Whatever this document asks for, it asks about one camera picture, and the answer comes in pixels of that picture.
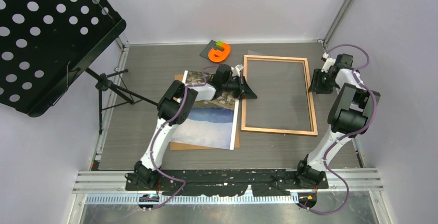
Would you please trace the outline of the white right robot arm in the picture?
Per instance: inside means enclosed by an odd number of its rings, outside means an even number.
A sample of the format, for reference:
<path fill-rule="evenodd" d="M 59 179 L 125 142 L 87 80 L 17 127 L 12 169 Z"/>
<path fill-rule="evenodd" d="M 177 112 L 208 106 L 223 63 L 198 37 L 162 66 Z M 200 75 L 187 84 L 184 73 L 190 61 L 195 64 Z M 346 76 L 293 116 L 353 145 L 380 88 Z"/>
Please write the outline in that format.
<path fill-rule="evenodd" d="M 367 131 L 374 108 L 381 94 L 369 91 L 361 75 L 353 69 L 353 57 L 339 54 L 336 58 L 328 53 L 322 56 L 324 65 L 315 69 L 309 92 L 329 94 L 337 92 L 337 98 L 329 112 L 329 125 L 317 147 L 298 163 L 294 183 L 299 188 L 315 188 L 326 180 L 327 166 L 339 152 L 358 134 Z"/>

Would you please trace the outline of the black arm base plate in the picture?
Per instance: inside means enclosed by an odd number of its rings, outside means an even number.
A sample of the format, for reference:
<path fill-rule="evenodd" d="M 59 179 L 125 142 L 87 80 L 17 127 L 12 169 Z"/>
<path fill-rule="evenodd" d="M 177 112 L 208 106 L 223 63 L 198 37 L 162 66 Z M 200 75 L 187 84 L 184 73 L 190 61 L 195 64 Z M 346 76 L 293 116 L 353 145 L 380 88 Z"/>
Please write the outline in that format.
<path fill-rule="evenodd" d="M 319 182 L 306 173 L 296 174 L 287 169 L 228 169 L 228 170 L 164 170 L 147 173 L 141 179 L 138 173 L 124 175 L 127 191 L 154 191 L 165 196 L 241 196 L 251 190 L 255 196 L 286 196 L 290 190 L 314 191 L 327 189 L 325 174 Z"/>

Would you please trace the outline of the landscape photo print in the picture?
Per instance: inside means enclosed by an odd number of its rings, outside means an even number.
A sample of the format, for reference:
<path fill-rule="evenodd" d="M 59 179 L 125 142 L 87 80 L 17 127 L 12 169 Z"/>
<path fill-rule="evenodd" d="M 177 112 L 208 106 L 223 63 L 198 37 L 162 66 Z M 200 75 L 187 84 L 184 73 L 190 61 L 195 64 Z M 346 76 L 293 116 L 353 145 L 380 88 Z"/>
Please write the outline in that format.
<path fill-rule="evenodd" d="M 223 93 L 217 100 L 195 102 L 189 117 L 171 138 L 171 150 L 233 150 L 240 147 L 239 101 Z"/>

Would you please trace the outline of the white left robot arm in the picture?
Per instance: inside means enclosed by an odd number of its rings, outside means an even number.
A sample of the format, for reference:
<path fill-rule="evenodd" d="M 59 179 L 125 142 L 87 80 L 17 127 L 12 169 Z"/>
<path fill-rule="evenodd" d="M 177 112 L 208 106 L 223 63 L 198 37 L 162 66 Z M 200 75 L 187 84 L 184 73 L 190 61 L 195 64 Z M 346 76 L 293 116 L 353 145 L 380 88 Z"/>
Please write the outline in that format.
<path fill-rule="evenodd" d="M 157 125 L 148 148 L 126 180 L 152 190 L 158 185 L 160 177 L 167 176 L 161 171 L 164 153 L 173 133 L 186 121 L 195 102 L 215 100 L 224 92 L 231 93 L 236 100 L 256 99 L 257 95 L 249 87 L 243 69 L 242 64 L 234 67 L 220 64 L 211 76 L 203 72 L 199 84 L 173 81 L 158 103 Z"/>

